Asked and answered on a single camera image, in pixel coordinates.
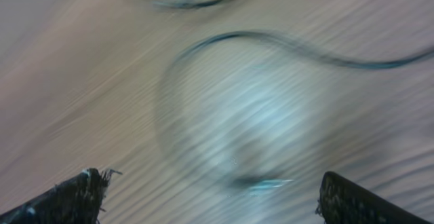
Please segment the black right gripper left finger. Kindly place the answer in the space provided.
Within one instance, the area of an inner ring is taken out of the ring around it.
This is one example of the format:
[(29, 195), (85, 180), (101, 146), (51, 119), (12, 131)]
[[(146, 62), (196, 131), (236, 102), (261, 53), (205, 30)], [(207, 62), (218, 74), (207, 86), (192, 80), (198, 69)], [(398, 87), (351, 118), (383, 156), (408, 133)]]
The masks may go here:
[(86, 168), (33, 199), (1, 214), (1, 224), (97, 224), (113, 174)]

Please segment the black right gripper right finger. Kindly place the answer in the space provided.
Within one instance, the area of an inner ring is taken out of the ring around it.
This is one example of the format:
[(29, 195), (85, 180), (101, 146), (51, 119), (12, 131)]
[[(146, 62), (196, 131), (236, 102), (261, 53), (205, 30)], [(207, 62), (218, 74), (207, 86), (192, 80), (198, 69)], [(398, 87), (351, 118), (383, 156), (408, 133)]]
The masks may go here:
[(315, 213), (325, 224), (429, 224), (332, 171), (322, 178)]

